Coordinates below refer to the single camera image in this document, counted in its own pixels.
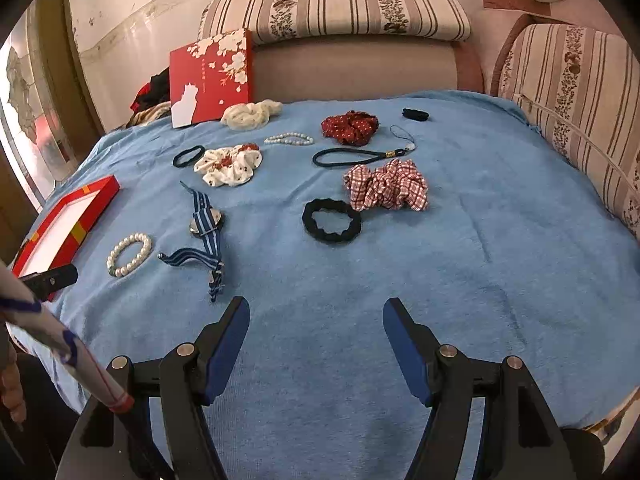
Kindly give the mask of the left hand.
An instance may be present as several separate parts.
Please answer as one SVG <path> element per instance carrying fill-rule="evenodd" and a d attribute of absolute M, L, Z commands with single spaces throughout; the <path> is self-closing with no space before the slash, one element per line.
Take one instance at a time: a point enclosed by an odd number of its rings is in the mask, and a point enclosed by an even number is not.
<path fill-rule="evenodd" d="M 10 354 L 8 362 L 1 369 L 1 402 L 14 422 L 21 425 L 25 421 L 26 404 L 15 353 Z"/>

